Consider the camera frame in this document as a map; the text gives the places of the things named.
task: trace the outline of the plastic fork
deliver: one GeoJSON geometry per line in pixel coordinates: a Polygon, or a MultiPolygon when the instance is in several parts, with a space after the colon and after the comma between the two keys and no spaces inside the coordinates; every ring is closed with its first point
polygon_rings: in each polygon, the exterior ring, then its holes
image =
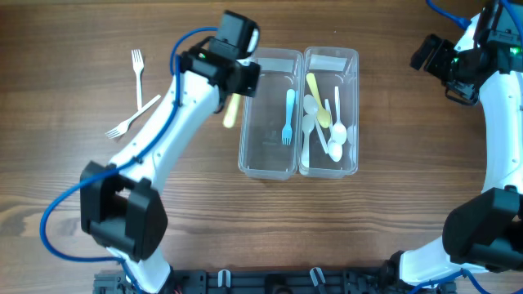
{"type": "Polygon", "coordinates": [[[105,133],[105,135],[109,139],[114,139],[117,137],[120,137],[121,135],[125,134],[127,131],[129,131],[129,127],[131,126],[131,123],[138,118],[141,114],[143,114],[147,109],[149,109],[158,99],[160,99],[162,96],[157,95],[155,98],[151,99],[151,101],[147,102],[144,107],[142,107],[138,112],[133,114],[129,119],[124,120],[121,122],[117,127],[114,129],[108,131],[105,133]]]}
{"type": "Polygon", "coordinates": [[[132,67],[136,73],[136,102],[138,110],[141,109],[141,72],[144,70],[144,59],[141,58],[140,49],[131,50],[132,67]]]}
{"type": "Polygon", "coordinates": [[[288,89],[287,91],[287,111],[285,115],[285,126],[281,131],[281,141],[283,145],[291,145],[293,139],[293,129],[291,128],[291,118],[293,118],[294,100],[296,99],[296,91],[288,89]]]}

